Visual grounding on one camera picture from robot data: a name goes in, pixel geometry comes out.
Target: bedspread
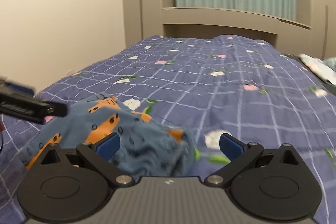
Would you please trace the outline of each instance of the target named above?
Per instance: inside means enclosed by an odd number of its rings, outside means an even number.
[[[209,162],[220,154],[208,142],[217,130],[265,148],[291,143],[322,187],[315,219],[336,223],[336,97],[269,43],[232,35],[209,40],[154,36],[38,96],[71,105],[99,92],[139,100],[137,111],[151,111],[159,123],[193,132],[202,157],[190,175],[204,178],[221,167]],[[25,174],[18,154],[41,126],[1,119],[0,223],[17,224],[24,216],[15,191]]]

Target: purple bedspread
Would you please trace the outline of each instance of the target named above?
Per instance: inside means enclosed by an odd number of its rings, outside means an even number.
[[[129,82],[115,84],[126,75],[133,75]],[[71,105],[106,92],[121,101],[139,100],[137,111],[150,105],[146,99],[156,100],[151,104],[154,119],[194,133],[202,158],[190,175],[202,178],[221,167],[208,160],[220,154],[206,146],[210,131],[227,130],[265,148],[291,143],[322,186],[315,219],[336,224],[336,97],[324,95],[318,85],[311,72],[264,41],[229,35],[209,40],[155,36],[61,79],[39,96]],[[17,224],[25,219],[15,196],[25,174],[18,154],[41,126],[1,119],[0,223]]]

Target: beige wall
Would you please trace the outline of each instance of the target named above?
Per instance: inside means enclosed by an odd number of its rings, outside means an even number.
[[[125,48],[122,0],[0,0],[0,76],[41,90]]]

